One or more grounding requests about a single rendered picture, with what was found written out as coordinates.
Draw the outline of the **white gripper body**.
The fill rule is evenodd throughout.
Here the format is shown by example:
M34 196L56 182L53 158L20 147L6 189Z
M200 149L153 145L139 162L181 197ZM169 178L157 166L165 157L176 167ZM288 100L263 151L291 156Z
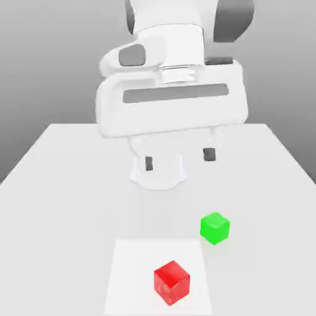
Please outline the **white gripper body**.
M248 117L243 68L238 61L205 65L188 82L164 83L160 71L115 73L96 93L96 122L109 138L244 123ZM126 90L179 88L177 99L125 104Z

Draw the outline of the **small green cube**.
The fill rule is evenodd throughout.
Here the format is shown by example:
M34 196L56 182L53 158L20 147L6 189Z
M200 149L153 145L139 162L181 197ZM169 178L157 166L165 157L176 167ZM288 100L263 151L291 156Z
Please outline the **small green cube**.
M228 238L230 221L218 212L201 219L200 235L213 245Z

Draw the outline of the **small red cube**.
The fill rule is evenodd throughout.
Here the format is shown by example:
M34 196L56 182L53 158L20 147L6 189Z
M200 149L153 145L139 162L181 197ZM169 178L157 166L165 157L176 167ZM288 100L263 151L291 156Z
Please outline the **small red cube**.
M190 274L174 260L154 271L154 290L168 306L189 294L190 283Z

